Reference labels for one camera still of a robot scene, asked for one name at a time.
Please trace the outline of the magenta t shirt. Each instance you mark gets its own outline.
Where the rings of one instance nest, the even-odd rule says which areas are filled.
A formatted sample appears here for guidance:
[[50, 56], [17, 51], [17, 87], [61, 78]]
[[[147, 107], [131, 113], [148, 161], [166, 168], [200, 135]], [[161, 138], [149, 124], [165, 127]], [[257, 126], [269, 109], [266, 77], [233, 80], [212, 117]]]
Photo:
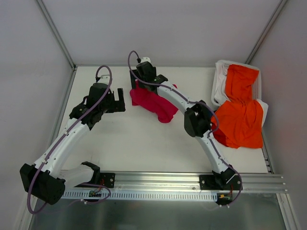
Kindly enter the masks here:
[[165, 98], [150, 92], [139, 86], [136, 81], [136, 88], [130, 90], [132, 106], [141, 106], [145, 110], [157, 115], [157, 119], [161, 123], [169, 123], [178, 109]]

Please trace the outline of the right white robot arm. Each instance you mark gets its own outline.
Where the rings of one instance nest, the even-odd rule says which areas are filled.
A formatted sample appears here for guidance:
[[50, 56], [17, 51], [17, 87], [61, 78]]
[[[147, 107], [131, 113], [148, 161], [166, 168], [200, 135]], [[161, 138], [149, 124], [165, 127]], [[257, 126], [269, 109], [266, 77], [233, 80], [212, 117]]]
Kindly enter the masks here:
[[195, 138], [206, 154], [211, 167], [212, 175], [200, 179], [201, 187], [213, 190], [243, 189], [240, 174], [228, 163], [216, 145], [212, 128], [211, 116], [215, 113], [207, 104], [200, 101], [191, 101], [171, 84], [163, 75], [157, 75], [156, 67], [149, 58], [138, 58], [136, 69], [130, 69], [130, 77], [135, 78], [142, 88], [164, 98], [175, 106], [184, 116], [184, 130]]

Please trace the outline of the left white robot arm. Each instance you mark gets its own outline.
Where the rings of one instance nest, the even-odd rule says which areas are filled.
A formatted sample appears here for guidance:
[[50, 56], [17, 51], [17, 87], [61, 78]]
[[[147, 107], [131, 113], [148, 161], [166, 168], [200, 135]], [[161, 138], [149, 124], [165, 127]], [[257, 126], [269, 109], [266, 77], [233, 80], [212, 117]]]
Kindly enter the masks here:
[[72, 170], [63, 170], [74, 146], [101, 121], [104, 114], [124, 112], [123, 89], [118, 88], [118, 99], [104, 83], [94, 83], [80, 104], [72, 109], [61, 134], [45, 153], [33, 164], [24, 164], [20, 169], [21, 180], [27, 198], [34, 196], [46, 204], [57, 203], [66, 189], [86, 184], [100, 184], [100, 167], [88, 161]]

